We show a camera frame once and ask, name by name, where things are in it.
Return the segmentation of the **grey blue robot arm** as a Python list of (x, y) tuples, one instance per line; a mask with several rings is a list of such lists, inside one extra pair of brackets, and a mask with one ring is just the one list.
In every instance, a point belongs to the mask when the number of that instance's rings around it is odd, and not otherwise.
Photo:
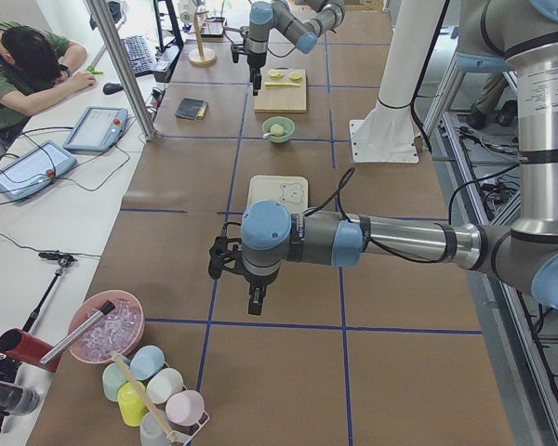
[(308, 54), (322, 34), (334, 31), (345, 18), (343, 1), (309, 1), (308, 6), (316, 15), (301, 21), (291, 12), (287, 1), (256, 1), (252, 4), (243, 43), (232, 50), (232, 57), (237, 62), (240, 54), (246, 56), (254, 96), (261, 88), (260, 71), (266, 64), (271, 30), (277, 30), (298, 51)]
[(261, 201), (242, 218), (248, 310), (261, 313), (283, 261), (351, 267), (365, 252), (453, 262), (558, 309), (558, 1), (467, 1), (458, 51), (501, 56), (516, 72), (521, 214), (509, 226), (403, 221)]

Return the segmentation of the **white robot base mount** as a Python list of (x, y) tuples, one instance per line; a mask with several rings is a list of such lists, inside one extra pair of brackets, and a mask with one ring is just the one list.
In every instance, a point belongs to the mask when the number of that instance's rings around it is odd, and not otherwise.
[(357, 164), (416, 164), (412, 112), (421, 73), (442, 27), (444, 0), (403, 1), (394, 26), (376, 106), (350, 121), (352, 158)]

